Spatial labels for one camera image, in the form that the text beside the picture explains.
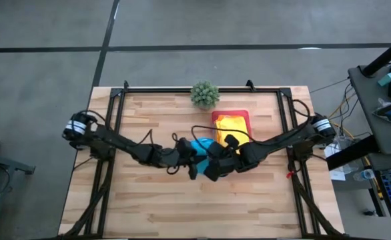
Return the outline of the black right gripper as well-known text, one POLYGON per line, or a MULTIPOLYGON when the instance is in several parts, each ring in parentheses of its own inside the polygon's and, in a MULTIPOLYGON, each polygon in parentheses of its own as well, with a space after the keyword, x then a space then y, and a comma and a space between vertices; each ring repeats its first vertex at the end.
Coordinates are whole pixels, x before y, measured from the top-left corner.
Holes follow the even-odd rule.
POLYGON ((204 175, 211 181, 217 181, 222 175, 228 175, 233 171, 244 172, 244 164, 235 151, 226 150, 218 142, 212 142, 208 147, 208 155, 211 160, 204 170, 204 175))

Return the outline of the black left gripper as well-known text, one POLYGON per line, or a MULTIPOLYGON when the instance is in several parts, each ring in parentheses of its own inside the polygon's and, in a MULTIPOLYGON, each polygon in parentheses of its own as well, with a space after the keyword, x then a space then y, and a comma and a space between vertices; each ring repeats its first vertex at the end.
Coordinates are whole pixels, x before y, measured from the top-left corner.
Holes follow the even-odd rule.
POLYGON ((188 175, 191 180, 195 180, 198 168, 195 163, 189 164, 189 151, 187 149, 160 149, 157 151, 155 166, 161 168, 178 167, 188 165, 188 175))

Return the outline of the blue microfiber towel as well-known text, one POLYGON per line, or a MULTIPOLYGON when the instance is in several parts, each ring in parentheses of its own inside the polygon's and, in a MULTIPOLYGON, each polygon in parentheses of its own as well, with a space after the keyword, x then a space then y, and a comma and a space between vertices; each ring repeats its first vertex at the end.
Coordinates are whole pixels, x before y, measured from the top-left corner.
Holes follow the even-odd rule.
POLYGON ((208 149, 215 141, 211 138, 202 137, 198 140, 191 141, 192 148, 196 151, 194 160, 198 174, 208 176, 208 167, 212 162, 212 158, 208 153, 208 149))

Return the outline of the yellow microfiber towel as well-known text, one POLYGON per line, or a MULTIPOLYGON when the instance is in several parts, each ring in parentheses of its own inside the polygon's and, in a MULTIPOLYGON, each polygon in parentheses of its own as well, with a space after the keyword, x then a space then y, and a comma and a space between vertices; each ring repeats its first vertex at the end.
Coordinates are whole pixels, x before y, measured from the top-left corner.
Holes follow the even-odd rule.
POLYGON ((228 134, 233 135, 240 145, 250 141, 246 120, 242 116, 219 115, 214 121, 214 127, 217 128, 216 141, 224 147, 226 147, 224 139, 228 134))

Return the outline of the pink plastic bin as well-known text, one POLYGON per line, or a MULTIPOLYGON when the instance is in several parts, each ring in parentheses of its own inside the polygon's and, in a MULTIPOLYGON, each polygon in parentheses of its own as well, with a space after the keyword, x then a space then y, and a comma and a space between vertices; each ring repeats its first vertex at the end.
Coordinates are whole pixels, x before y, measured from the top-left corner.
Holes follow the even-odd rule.
POLYGON ((227 110, 227 111, 213 111, 212 112, 212 122, 214 126, 214 121, 218 118, 219 115, 228 115, 228 116, 242 116, 246 120, 246 125, 248 127, 248 137, 252 136, 252 127, 250 125, 249 113, 246 110, 227 110))

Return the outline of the potted succulent plant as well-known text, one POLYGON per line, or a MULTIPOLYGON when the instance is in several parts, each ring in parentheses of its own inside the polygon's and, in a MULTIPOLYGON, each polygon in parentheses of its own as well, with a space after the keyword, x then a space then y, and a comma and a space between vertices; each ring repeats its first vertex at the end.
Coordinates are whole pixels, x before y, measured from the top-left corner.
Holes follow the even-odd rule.
POLYGON ((213 109, 220 100, 220 92, 218 87, 209 81, 200 81, 191 88, 190 99, 193 105, 200 109, 213 109))

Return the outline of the white paper sheet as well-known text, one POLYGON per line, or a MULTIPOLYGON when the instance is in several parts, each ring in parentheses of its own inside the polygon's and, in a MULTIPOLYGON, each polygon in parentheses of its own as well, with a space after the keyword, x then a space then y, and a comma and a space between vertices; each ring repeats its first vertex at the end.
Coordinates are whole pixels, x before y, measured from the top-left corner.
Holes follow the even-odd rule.
POLYGON ((324 148, 324 157, 332 164, 330 173, 331 180, 335 181, 345 181, 345 172, 342 167, 339 167, 339 159, 335 154, 338 154, 341 151, 339 144, 331 143, 324 148))

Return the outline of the black support beam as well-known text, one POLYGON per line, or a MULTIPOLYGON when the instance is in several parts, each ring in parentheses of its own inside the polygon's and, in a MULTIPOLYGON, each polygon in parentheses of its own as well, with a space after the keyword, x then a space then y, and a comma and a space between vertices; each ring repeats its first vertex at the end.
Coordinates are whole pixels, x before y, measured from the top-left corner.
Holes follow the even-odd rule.
MULTIPOLYGON (((335 154, 334 156, 337 156, 339 159, 339 167, 362 157, 367 156, 370 153, 379 153, 379 147, 376 142, 376 139, 373 135, 366 137, 357 143, 341 150, 338 154, 335 154)), ((332 164, 328 162, 326 159, 326 162, 328 164, 328 170, 331 170, 332 164)))

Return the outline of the clear plastic bottle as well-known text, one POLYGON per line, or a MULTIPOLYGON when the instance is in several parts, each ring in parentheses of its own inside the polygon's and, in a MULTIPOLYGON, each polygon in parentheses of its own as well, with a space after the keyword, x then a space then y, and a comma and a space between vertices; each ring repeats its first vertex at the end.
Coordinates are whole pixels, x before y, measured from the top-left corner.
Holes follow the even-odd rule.
POLYGON ((375 178, 375 173, 372 169, 365 169, 353 175, 355 181, 369 181, 375 178))

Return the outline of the workbench with grey legs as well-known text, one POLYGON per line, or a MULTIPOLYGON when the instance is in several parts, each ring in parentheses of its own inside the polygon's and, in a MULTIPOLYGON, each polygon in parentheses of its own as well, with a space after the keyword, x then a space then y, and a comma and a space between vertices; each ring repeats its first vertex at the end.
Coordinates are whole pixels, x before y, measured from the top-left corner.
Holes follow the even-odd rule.
POLYGON ((32 175, 35 171, 35 166, 24 164, 2 156, 0 156, 0 167, 11 169, 12 171, 19 170, 24 172, 26 175, 32 175))

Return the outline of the black aluminium table frame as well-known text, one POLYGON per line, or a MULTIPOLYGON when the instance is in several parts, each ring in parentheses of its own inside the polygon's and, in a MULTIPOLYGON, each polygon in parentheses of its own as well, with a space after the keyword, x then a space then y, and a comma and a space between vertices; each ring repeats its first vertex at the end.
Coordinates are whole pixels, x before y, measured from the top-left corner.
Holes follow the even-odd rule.
POLYGON ((290 88, 99 88, 63 138, 77 150, 58 240, 342 239, 329 120, 290 88))

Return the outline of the black diagonal post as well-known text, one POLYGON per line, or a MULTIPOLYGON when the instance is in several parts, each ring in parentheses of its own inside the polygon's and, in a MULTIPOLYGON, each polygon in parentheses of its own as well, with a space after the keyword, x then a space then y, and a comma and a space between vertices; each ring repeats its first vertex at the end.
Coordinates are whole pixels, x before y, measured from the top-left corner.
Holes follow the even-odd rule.
POLYGON ((361 72, 365 77, 371 77, 390 61, 391 61, 391 47, 389 47, 385 52, 383 52, 383 54, 381 54, 379 57, 373 60, 373 62, 365 66, 365 68, 363 68, 361 72))

